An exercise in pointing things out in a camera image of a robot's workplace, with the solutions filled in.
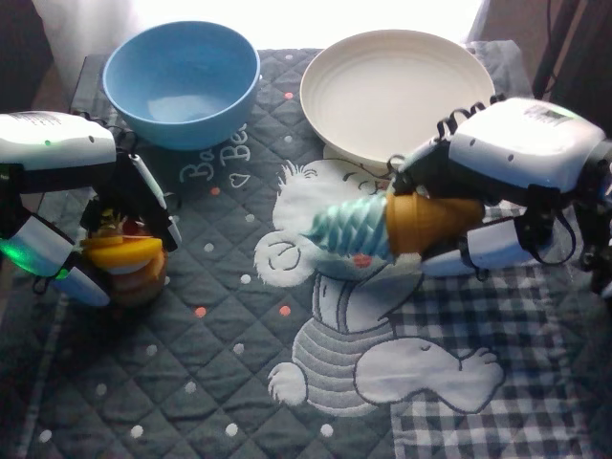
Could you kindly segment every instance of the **white curtain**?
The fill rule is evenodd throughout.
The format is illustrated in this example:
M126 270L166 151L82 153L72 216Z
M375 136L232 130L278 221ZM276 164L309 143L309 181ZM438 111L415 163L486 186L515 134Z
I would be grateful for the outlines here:
M67 97L86 55L110 53L135 33L164 22L223 24L257 49L325 48L379 29L412 29L463 43L478 37L489 1L33 0Z

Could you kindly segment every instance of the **quilted blanket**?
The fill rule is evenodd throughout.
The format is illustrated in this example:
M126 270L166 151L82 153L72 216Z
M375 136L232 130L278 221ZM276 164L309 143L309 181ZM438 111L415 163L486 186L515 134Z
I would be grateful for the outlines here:
M498 91L529 95L513 43L469 49ZM140 144L183 201L184 244L150 307L36 298L15 276L0 335L12 356L0 367L9 457L612 453L612 327L575 259L419 283L413 257L339 258L299 235L322 207L384 189L379 171L336 156L304 119L299 82L316 54L261 52L256 106L227 142ZM73 108L122 123L100 91L104 59L86 60ZM79 237L89 195L52 193L41 214ZM488 218L520 211L502 203Z

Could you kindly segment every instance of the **orange cone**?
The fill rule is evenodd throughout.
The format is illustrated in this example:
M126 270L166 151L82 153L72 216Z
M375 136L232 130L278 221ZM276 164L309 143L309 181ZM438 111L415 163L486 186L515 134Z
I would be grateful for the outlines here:
M386 198L385 223L391 253L422 253L482 222L484 208L469 199L428 199L417 193Z

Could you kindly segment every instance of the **plate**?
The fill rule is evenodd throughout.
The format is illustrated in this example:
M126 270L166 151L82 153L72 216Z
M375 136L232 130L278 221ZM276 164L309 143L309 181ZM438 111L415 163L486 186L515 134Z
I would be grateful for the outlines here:
M438 121L454 109L488 104L493 94L491 77L470 52L414 31L345 38L313 59L300 87L306 119L323 141L375 167L436 135Z

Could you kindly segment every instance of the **bowl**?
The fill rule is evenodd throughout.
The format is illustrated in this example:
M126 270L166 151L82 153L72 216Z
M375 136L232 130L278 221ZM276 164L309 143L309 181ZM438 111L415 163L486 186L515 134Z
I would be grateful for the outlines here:
M259 54L219 24L162 24L119 46L102 87L139 136L173 150L197 150L231 137L249 118Z
M454 109L493 94L487 70L463 47L402 30L341 40L313 59L300 86L306 119L323 141L382 170L391 156L409 155L435 136Z

